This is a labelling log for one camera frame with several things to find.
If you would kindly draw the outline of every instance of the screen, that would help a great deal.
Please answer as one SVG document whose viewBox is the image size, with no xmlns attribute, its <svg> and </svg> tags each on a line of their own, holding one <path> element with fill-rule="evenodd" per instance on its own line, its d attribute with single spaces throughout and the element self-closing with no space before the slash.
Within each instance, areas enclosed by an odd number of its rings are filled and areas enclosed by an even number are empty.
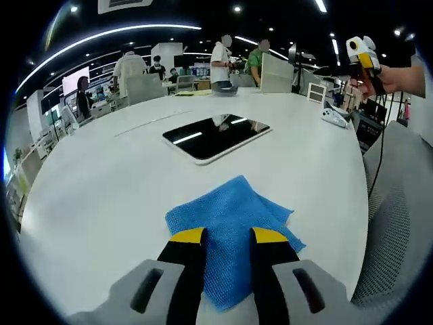
<svg viewBox="0 0 433 325">
<path fill-rule="evenodd" d="M 63 94 L 65 96 L 69 95 L 73 91 L 76 91 L 76 83 L 78 82 L 80 77 L 87 77 L 89 78 L 89 82 L 90 82 L 90 72 L 88 66 L 62 79 Z"/>
<path fill-rule="evenodd" d="M 365 115 L 373 118 L 376 115 L 376 107 L 377 106 L 378 106 L 378 103 L 376 103 L 375 101 L 367 100 L 367 103 L 360 106 L 360 108 L 362 108 L 364 110 Z"/>
<path fill-rule="evenodd" d="M 187 68 L 194 65 L 194 59 L 191 56 L 175 56 L 175 68 Z"/>
<path fill-rule="evenodd" d="M 222 114 L 164 133 L 175 146 L 199 160 L 206 160 L 269 129 L 260 122 Z"/>
</svg>

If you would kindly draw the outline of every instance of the cable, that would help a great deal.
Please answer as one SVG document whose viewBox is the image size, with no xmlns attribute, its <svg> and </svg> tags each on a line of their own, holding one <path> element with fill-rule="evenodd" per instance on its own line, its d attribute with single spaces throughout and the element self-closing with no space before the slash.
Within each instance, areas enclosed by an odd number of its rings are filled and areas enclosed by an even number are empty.
<svg viewBox="0 0 433 325">
<path fill-rule="evenodd" d="M 380 166 L 382 165 L 382 157 L 384 155 L 385 129 L 386 129 L 386 126 L 388 125 L 388 122 L 390 121 L 391 110 L 392 110 L 392 102 L 391 102 L 391 106 L 390 106 L 390 114 L 388 114 L 388 119 L 386 120 L 386 123 L 384 125 L 384 130 L 382 131 L 382 145 L 380 147 L 379 165 L 378 165 L 378 169 L 376 171 L 376 175 L 374 177 L 373 183 L 371 185 L 370 192 L 368 193 L 368 199 L 370 199 L 371 193 L 373 192 L 374 185 L 376 184 L 376 180 L 378 179 L 379 169 L 380 169 Z"/>
</svg>

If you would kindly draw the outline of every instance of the blue microfiber cloth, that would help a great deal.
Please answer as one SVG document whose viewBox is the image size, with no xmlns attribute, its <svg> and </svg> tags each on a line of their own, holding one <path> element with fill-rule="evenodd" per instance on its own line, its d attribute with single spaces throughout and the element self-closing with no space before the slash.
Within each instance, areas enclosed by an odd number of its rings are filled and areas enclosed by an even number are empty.
<svg viewBox="0 0 433 325">
<path fill-rule="evenodd" d="M 286 227 L 292 210 L 258 195 L 244 176 L 167 213 L 172 235 L 206 227 L 204 292 L 220 311 L 229 309 L 251 292 L 250 228 L 276 230 L 298 253 L 305 245 Z"/>
</svg>

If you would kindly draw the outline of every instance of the white table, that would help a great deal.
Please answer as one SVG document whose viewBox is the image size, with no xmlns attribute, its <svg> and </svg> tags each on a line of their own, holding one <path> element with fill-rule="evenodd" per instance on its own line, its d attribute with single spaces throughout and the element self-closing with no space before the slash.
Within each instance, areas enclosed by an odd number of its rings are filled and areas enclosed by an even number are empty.
<svg viewBox="0 0 433 325">
<path fill-rule="evenodd" d="M 165 131 L 223 113 L 273 131 L 205 167 L 162 141 Z M 299 257 L 344 283 L 351 298 L 367 239 L 361 151 L 351 124 L 321 120 L 319 104 L 294 94 L 162 97 L 80 128 L 55 147 L 33 184 L 22 251 L 62 314 L 93 310 L 115 281 L 158 257 L 170 238 L 169 210 L 238 175 L 295 210 L 288 226 L 306 244 Z M 198 324 L 257 321 L 252 295 L 222 314 L 204 297 L 198 314 Z"/>
</svg>

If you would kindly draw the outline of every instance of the white chair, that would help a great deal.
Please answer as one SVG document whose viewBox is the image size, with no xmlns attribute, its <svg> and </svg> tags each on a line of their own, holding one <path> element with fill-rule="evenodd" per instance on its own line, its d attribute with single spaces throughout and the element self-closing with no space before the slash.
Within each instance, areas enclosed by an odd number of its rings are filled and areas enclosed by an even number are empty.
<svg viewBox="0 0 433 325">
<path fill-rule="evenodd" d="M 126 84 L 129 105 L 164 97 L 166 93 L 161 85 L 159 74 L 143 74 L 129 77 Z"/>
<path fill-rule="evenodd" d="M 230 74 L 230 82 L 234 87 L 256 87 L 254 79 L 249 74 Z"/>
<path fill-rule="evenodd" d="M 180 91 L 193 91 L 194 89 L 194 76 L 178 76 L 176 82 L 176 90 Z"/>
</svg>

